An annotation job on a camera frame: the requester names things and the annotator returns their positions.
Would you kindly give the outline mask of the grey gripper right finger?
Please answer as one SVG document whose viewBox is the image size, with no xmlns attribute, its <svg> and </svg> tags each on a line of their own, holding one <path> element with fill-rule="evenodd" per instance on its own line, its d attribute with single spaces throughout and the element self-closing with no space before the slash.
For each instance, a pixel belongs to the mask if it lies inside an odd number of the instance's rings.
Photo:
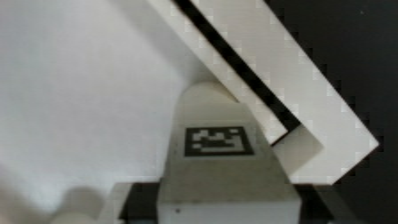
<svg viewBox="0 0 398 224">
<path fill-rule="evenodd" d="M 363 224 L 331 185 L 297 184 L 303 199 L 299 224 Z"/>
</svg>

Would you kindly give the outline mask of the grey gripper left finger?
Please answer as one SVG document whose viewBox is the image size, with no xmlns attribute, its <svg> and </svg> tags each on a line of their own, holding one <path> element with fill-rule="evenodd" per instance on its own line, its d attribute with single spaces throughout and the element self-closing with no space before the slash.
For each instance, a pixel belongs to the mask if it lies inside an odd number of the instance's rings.
<svg viewBox="0 0 398 224">
<path fill-rule="evenodd" d="M 98 224 L 159 224 L 159 182 L 118 183 L 98 216 Z"/>
</svg>

